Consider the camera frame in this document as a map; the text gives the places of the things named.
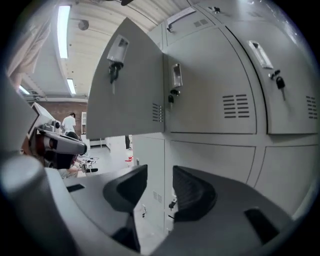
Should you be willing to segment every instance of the gray metal locker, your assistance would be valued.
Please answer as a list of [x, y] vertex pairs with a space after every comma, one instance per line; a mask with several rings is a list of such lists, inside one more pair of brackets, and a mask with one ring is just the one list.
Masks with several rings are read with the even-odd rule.
[[159, 47], [160, 50], [163, 49], [163, 42], [162, 42], [162, 28], [163, 23], [160, 23], [154, 29], [149, 31], [147, 35], [152, 39], [152, 41]]
[[169, 129], [176, 133], [255, 134], [256, 113], [246, 71], [218, 28], [207, 28], [166, 49], [169, 87], [180, 64], [182, 86]]
[[[209, 0], [200, 2], [197, 6], [210, 13], [221, 23], [264, 20], [262, 14], [245, 1]], [[215, 11], [214, 7], [219, 8], [220, 12]]]
[[[292, 39], [264, 21], [234, 22], [227, 27], [244, 47], [259, 76], [267, 110], [268, 133], [317, 133], [316, 86], [319, 81]], [[259, 59], [265, 59], [264, 53], [252, 49], [249, 41], [256, 42], [255, 45], [263, 49], [273, 69], [262, 67]], [[269, 77], [275, 70], [280, 70], [279, 75], [284, 80], [285, 98], [276, 79]]]
[[293, 215], [316, 178], [318, 146], [266, 147], [255, 189]]
[[164, 230], [165, 140], [132, 136], [134, 163], [148, 165], [146, 189], [140, 199], [145, 205], [145, 219]]
[[224, 146], [181, 141], [165, 142], [165, 217], [178, 210], [169, 209], [174, 199], [172, 182], [173, 166], [197, 168], [204, 172], [247, 182], [254, 160], [255, 147]]
[[[118, 35], [129, 44], [113, 93], [107, 56]], [[88, 100], [86, 136], [96, 139], [163, 132], [163, 104], [163, 53], [126, 18], [111, 37], [95, 70]]]
[[191, 13], [172, 23], [171, 32], [167, 30], [167, 21], [165, 21], [164, 25], [165, 27], [163, 29], [166, 30], [167, 45], [169, 46], [193, 32], [213, 26], [214, 23], [197, 10], [196, 12]]

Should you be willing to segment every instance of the brick wall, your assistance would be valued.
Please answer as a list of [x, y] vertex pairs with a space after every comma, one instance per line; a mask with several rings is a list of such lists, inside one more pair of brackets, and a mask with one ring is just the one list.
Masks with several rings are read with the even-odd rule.
[[75, 113], [75, 133], [81, 135], [81, 115], [87, 112], [87, 103], [84, 102], [45, 102], [38, 101], [56, 120], [62, 121], [71, 112]]

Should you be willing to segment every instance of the red object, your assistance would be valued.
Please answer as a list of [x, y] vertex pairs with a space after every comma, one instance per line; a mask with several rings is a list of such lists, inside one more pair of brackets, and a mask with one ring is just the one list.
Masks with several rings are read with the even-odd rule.
[[129, 156], [129, 157], [128, 157], [128, 160], [124, 160], [124, 161], [125, 161], [125, 162], [132, 162], [133, 158], [134, 158], [133, 156]]

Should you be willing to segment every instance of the open locker door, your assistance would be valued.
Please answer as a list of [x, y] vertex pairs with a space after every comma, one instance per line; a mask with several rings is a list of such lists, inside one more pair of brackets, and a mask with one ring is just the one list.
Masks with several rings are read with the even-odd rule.
[[[123, 67], [112, 84], [109, 67], [114, 62], [109, 60], [110, 56], [123, 52]], [[162, 51], [126, 18], [111, 37], [95, 70], [88, 100], [86, 137], [163, 132], [163, 90]]]

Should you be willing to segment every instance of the white cabinet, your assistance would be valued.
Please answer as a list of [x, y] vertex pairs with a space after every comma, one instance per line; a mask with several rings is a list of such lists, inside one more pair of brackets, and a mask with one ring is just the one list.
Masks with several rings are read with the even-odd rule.
[[318, 146], [267, 147], [255, 189], [293, 215], [313, 179]]
[[[200, 2], [198, 6], [207, 11], [221, 23], [264, 20], [259, 11], [253, 9], [249, 2], [236, 2], [237, 0], [209, 0]], [[219, 8], [220, 12], [215, 11], [214, 7]]]
[[87, 112], [81, 113], [81, 134], [85, 133], [87, 125]]
[[172, 23], [171, 32], [167, 30], [167, 21], [165, 21], [164, 25], [164, 29], [166, 30], [167, 45], [169, 46], [193, 32], [211, 27], [215, 24], [211, 20], [209, 20], [205, 15], [203, 15], [200, 11], [197, 10], [196, 12], [191, 13]]
[[[113, 90], [107, 56], [118, 35], [126, 38], [128, 46]], [[163, 105], [163, 53], [126, 18], [107, 44], [93, 76], [87, 138], [163, 132]]]
[[148, 165], [146, 189], [140, 199], [146, 208], [145, 219], [164, 231], [165, 140], [132, 136], [134, 163]]
[[184, 37], [166, 49], [169, 87], [180, 64], [182, 86], [170, 112], [171, 132], [255, 134], [256, 113], [246, 71], [218, 28]]
[[[269, 134], [315, 134], [318, 132], [317, 81], [301, 51], [269, 22], [234, 22], [227, 27], [247, 52], [259, 76], [267, 110]], [[263, 68], [248, 41], [264, 50], [273, 69]], [[280, 70], [284, 96], [269, 74]]]

